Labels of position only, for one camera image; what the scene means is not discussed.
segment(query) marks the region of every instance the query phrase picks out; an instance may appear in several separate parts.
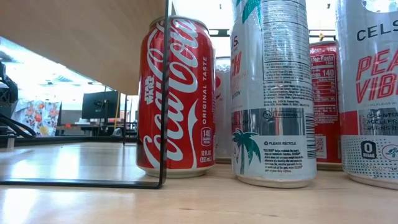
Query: wooden table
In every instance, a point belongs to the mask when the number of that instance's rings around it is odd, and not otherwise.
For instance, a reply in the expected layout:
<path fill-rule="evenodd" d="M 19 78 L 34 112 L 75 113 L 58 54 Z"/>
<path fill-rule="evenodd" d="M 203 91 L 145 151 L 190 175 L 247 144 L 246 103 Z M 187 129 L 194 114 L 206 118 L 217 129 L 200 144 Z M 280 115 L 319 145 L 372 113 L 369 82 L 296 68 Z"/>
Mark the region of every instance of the wooden table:
<path fill-rule="evenodd" d="M 397 223 L 398 192 L 318 172 L 303 189 L 239 182 L 229 165 L 161 190 L 0 187 L 0 223 Z"/>

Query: silver can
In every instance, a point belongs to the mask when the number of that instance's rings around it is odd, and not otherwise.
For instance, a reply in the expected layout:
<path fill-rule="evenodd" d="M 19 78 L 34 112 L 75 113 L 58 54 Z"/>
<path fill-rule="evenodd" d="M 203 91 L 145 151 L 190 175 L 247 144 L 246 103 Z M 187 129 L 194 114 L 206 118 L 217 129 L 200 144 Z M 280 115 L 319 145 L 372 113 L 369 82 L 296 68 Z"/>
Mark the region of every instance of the silver can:
<path fill-rule="evenodd" d="M 316 174 L 305 0 L 235 0 L 231 34 L 233 170 L 266 187 Z"/>
<path fill-rule="evenodd" d="M 343 169 L 398 189 L 397 3 L 339 0 L 337 28 Z"/>
<path fill-rule="evenodd" d="M 231 163 L 231 57 L 216 58 L 216 163 Z"/>

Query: red label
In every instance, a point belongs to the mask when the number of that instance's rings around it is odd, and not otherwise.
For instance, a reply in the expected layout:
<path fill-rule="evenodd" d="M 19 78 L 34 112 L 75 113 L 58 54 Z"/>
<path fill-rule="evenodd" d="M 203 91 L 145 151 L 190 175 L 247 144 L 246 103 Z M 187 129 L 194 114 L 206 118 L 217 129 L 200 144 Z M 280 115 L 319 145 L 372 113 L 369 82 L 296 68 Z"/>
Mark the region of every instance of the red label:
<path fill-rule="evenodd" d="M 341 163 L 336 44 L 313 45 L 310 52 L 317 161 Z"/>
<path fill-rule="evenodd" d="M 215 74 L 207 30 L 195 21 L 172 19 L 170 36 L 167 168 L 196 169 L 213 161 Z M 163 22 L 141 46 L 137 164 L 159 168 Z"/>

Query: celsius can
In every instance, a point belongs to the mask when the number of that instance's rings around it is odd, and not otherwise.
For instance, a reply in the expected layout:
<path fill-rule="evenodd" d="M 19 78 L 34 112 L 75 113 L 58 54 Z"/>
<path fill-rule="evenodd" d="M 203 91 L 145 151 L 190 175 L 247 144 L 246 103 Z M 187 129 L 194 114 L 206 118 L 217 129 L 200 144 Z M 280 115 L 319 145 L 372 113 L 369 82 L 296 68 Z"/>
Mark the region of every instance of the celsius can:
<path fill-rule="evenodd" d="M 215 58 L 206 26 L 173 16 L 170 33 L 167 177 L 204 174 L 214 162 Z M 137 165 L 159 175 L 164 18 L 141 45 Z"/>
<path fill-rule="evenodd" d="M 233 4 L 233 170 L 249 184 L 307 186 L 317 167 L 305 0 Z"/>
<path fill-rule="evenodd" d="M 216 58 L 216 163 L 231 163 L 231 57 Z"/>
<path fill-rule="evenodd" d="M 355 181 L 398 189 L 397 3 L 337 7 L 343 169 Z"/>
<path fill-rule="evenodd" d="M 341 170 L 335 41 L 310 45 L 317 166 Z"/>

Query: can lid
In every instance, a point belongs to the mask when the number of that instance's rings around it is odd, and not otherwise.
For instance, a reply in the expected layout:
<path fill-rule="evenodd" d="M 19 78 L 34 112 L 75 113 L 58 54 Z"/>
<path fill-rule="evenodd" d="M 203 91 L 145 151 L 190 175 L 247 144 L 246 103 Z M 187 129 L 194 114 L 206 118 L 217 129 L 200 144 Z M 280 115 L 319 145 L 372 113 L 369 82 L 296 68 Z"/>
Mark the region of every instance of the can lid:
<path fill-rule="evenodd" d="M 188 17 L 185 17 L 185 16 L 176 16 L 176 15 L 169 16 L 169 18 L 171 18 L 171 19 L 188 19 L 188 20 L 190 20 L 190 21 L 197 22 L 197 23 L 199 23 L 201 26 L 203 26 L 203 27 L 207 30 L 207 33 L 209 33 L 209 29 L 207 28 L 207 26 L 206 26 L 202 21 L 200 21 L 200 20 L 198 20 L 198 19 L 191 19 L 191 18 L 188 18 Z M 165 16 L 161 16 L 161 17 L 159 17 L 159 18 L 154 19 L 154 20 L 149 24 L 149 28 L 151 28 L 155 23 L 157 23 L 157 22 L 159 22 L 159 21 L 164 21 L 164 19 L 165 19 Z"/>
<path fill-rule="evenodd" d="M 319 42 L 315 42 L 310 44 L 310 46 L 314 46 L 314 45 L 320 45 L 320 44 L 335 44 L 336 41 L 334 40 L 326 40 L 326 41 L 319 41 Z"/>
<path fill-rule="evenodd" d="M 216 59 L 227 59 L 227 58 L 231 58 L 230 56 L 222 56 L 222 57 L 216 57 Z"/>

